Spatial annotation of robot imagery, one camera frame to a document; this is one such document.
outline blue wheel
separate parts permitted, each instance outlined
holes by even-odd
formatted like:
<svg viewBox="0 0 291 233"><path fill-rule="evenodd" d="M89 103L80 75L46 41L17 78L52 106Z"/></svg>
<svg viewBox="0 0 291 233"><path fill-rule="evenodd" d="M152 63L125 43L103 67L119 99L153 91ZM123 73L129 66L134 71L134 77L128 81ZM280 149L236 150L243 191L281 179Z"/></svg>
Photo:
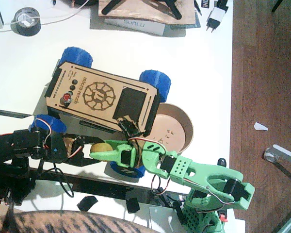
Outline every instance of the blue wheel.
<svg viewBox="0 0 291 233"><path fill-rule="evenodd" d="M45 114L39 114L39 115L34 116L34 121L31 124L31 129L34 126L37 126L37 127L42 128L44 130L49 130L49 128L47 127L47 125L45 123L43 123L40 120L35 120L36 118L44 120L47 124L50 125L51 129L55 132L65 133L67 130L67 127L65 126L65 124L61 120L56 119L56 118L49 116L49 115L45 115Z"/></svg>
<svg viewBox="0 0 291 233"><path fill-rule="evenodd" d="M64 50L59 61L59 66L64 62L71 62L83 67L92 67L92 56L83 49L77 47L68 47Z"/></svg>
<svg viewBox="0 0 291 233"><path fill-rule="evenodd" d="M139 80L156 87L160 93L160 102L166 102L171 85L170 78L157 70L145 70Z"/></svg>
<svg viewBox="0 0 291 233"><path fill-rule="evenodd" d="M118 166L116 162L111 162L110 166L117 173L120 173L124 176L132 177L132 178L141 178L145 175L145 172L146 172L145 166L141 166L139 168L130 168L130 167L124 168L124 167Z"/></svg>

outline black tape roll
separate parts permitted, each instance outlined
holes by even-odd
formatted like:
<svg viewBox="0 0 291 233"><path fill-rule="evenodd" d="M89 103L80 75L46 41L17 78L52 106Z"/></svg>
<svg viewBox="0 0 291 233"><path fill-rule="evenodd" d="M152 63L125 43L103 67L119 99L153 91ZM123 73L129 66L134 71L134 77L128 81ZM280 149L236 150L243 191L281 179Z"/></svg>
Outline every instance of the black tape roll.
<svg viewBox="0 0 291 233"><path fill-rule="evenodd" d="M41 29L40 18L30 18L30 17L40 17L39 12L31 7L26 7L18 10L15 13L14 21L20 21L27 19L26 21L16 23L16 30L19 34L24 36L36 35Z"/></svg>

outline red button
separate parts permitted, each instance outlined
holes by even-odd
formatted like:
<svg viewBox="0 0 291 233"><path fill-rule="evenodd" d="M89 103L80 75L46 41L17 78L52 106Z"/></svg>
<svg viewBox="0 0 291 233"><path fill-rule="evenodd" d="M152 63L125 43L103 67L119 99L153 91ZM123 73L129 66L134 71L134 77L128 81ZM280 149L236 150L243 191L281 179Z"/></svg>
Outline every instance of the red button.
<svg viewBox="0 0 291 233"><path fill-rule="evenodd" d="M220 220L221 220L221 222L228 222L228 219L225 218L225 215L223 215L223 214L220 214Z"/></svg>
<svg viewBox="0 0 291 233"><path fill-rule="evenodd" d="M66 94L64 94L63 99L64 99L65 101L67 101L67 100L71 99L71 95L68 94L68 93L66 93Z"/></svg>

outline green robotic arm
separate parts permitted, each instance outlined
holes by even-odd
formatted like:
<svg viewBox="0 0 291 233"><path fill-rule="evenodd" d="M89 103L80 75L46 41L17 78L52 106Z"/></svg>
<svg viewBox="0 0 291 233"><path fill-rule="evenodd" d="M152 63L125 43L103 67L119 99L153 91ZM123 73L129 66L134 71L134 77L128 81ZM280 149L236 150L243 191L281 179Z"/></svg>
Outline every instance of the green robotic arm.
<svg viewBox="0 0 291 233"><path fill-rule="evenodd" d="M106 141L113 151L93 152L90 157L115 161L122 167L135 167L139 156L127 141ZM166 151L161 145L146 142L142 150L142 164L149 173L191 188L184 203L188 232L224 233L225 220L218 211L230 208L248 209L255 188L242 183L243 175L235 170L193 162Z"/></svg>

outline plug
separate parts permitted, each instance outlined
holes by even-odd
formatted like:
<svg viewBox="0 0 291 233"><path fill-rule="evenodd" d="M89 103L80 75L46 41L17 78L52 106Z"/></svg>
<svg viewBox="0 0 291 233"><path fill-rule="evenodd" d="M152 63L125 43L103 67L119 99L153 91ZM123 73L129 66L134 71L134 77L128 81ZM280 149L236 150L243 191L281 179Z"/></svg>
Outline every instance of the plug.
<svg viewBox="0 0 291 233"><path fill-rule="evenodd" d="M217 2L217 6L213 8L213 10L210 12L208 19L207 19L207 30L208 28L212 28L212 31L219 27L220 23L222 22L223 16L228 10L228 7L226 6L227 0L219 0Z"/></svg>

